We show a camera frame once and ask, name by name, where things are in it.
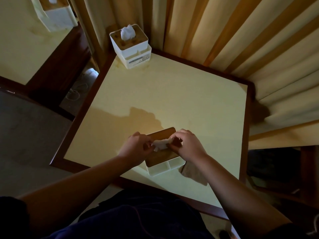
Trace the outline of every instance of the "left hand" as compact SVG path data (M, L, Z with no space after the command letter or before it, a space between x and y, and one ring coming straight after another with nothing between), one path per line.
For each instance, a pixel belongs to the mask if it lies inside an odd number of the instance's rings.
M155 146L151 146L153 139L139 132L129 136L128 140L121 147L118 157L126 158L133 166L140 165L153 152Z

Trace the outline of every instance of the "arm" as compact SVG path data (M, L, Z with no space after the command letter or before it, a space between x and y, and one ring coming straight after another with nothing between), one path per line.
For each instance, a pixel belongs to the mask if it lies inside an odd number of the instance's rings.
M171 137L181 139L183 145L181 148L170 145L170 149L192 162L205 176L240 237L261 238L269 231L291 223L207 155L193 133L182 129Z
M20 197L27 205L32 234L41 237L68 226L114 179L145 160L154 149L150 142L150 137L136 132L118 156Z

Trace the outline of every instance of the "wooden table edge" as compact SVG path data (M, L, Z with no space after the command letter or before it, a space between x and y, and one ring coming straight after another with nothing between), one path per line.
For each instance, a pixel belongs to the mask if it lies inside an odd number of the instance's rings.
M211 69L209 67L205 67L203 65L194 63L189 60L185 60L182 58L179 58L177 56L173 56L171 54L153 49L152 53L166 57L168 59L192 66L194 68L209 72L214 75L221 76L223 78L226 78L228 80L232 80L244 85L247 85L247 96L246 96L246 107L245 107L245 117L244 117L244 126L243 126L243 136L242 136L242 146L241 146L241 163L240 163L240 172L239 172L239 180L243 183L246 181L246 169L247 169L247 154L248 154L248 139L249 139L249 123L250 123L250 109L251 109L251 102L254 98L255 93L255 86L252 82L243 80L241 78L224 74L222 72L216 71L214 69ZM83 171L85 169L88 169L88 166L66 160L64 159L64 156L78 130L80 127L82 120L84 119L88 109L90 108L90 105L92 101L94 100L95 95L97 94L107 72L109 71L114 59L116 57L115 53L110 53L107 56L106 63L104 67L102 68L100 74L96 78L92 88L90 89L84 103L82 104L80 111L78 112L77 116L75 117L74 121L71 124L71 127L69 131L66 133L66 136L64 137L62 143L60 144L55 156L53 157L52 161L50 162L50 166L69 171L71 173L78 173L80 171ZM123 177L119 177L113 181L113 184L126 189L126 188L136 188L136 189L147 189L151 190L157 193L167 193L167 191L164 191L162 189L157 189L155 187L145 185L130 179L126 179ZM224 210L222 208L219 208L214 205L209 205L191 198L187 198L181 195L177 195L177 197L184 200L186 203L188 203L193 208L197 209L199 212L212 215L214 217L219 217L221 219L228 220L228 217Z

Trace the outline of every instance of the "white tissue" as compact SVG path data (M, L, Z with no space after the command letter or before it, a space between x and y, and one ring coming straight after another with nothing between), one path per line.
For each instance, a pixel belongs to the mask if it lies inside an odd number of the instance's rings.
M163 150L167 148L167 144L171 144L173 142L174 138L168 138L163 140L155 140L152 143L152 146L154 145L154 151L157 152L159 150Z
M57 0L49 0L49 2L50 2L51 4L55 4L55 3L57 3Z
M121 29L121 39L126 41L135 37L135 31L133 27L129 24L127 27Z

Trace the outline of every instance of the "curtain fold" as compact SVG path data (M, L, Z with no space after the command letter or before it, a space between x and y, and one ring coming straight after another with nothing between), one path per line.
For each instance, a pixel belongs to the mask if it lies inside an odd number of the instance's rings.
M100 68L109 33L136 23L153 48L253 81L268 112L251 135L319 119L319 0L71 1Z

